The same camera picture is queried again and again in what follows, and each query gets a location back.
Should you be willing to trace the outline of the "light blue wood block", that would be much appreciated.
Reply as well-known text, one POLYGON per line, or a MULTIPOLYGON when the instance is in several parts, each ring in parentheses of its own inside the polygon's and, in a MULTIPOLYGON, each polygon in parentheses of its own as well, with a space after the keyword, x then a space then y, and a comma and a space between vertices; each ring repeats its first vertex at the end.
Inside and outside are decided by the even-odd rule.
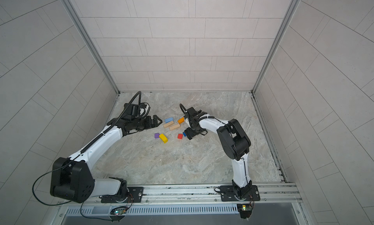
POLYGON ((171 121, 174 121, 173 117, 165 119, 165 123, 168 123, 168 122, 171 122, 171 121))

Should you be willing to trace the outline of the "natural wood block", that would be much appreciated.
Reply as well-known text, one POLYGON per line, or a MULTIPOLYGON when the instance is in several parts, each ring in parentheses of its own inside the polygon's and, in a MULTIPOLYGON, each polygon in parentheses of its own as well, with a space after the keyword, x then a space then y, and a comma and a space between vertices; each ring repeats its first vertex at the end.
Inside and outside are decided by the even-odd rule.
POLYGON ((167 122, 166 124, 163 125, 164 128, 168 128, 174 124, 174 121, 167 122))
POLYGON ((175 124, 175 125, 170 126, 170 127, 169 127, 169 130, 172 131, 172 130, 178 129, 178 128, 180 128, 180 127, 181 127, 181 125, 180 125, 179 123, 177 123, 177 124, 175 124))

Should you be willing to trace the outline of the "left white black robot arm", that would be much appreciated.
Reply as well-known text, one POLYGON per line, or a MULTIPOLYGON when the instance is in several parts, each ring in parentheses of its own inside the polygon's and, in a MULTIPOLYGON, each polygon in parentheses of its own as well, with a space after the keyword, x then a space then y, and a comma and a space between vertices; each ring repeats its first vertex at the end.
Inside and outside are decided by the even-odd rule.
POLYGON ((83 203, 99 196, 103 203, 121 203, 128 199, 127 181, 110 177, 95 179, 91 169, 102 155, 122 137, 156 128, 162 120, 154 115, 145 118, 114 118, 92 141, 68 158, 60 157, 53 163, 50 195, 83 203))

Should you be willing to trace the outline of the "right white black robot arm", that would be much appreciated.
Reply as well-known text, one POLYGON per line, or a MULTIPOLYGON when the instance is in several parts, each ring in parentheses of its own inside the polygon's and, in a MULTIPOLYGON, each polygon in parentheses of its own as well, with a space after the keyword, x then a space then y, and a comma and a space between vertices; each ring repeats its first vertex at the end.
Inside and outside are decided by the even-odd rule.
POLYGON ((185 130, 188 139, 205 131, 218 135, 225 154, 231 159, 233 168, 233 193, 239 200, 249 197, 252 181, 248 170, 248 153, 251 141, 236 119, 220 120, 205 112, 184 115, 189 127, 185 130))

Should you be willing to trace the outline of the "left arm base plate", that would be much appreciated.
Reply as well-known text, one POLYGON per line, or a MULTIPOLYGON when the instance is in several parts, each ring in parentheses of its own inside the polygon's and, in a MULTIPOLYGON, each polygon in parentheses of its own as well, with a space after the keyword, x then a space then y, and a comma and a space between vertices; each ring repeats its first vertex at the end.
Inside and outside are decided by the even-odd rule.
POLYGON ((99 198, 101 203, 140 203, 143 190, 143 187, 121 187, 117 194, 103 195, 99 198))

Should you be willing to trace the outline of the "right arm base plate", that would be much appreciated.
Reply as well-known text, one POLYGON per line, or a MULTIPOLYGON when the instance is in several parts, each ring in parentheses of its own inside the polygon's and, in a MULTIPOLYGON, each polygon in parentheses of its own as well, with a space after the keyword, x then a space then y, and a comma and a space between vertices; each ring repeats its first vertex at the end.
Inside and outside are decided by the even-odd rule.
POLYGON ((237 186, 219 186, 215 191, 220 194, 223 202, 233 201, 260 201, 260 193, 256 185, 247 185, 243 188, 237 186))

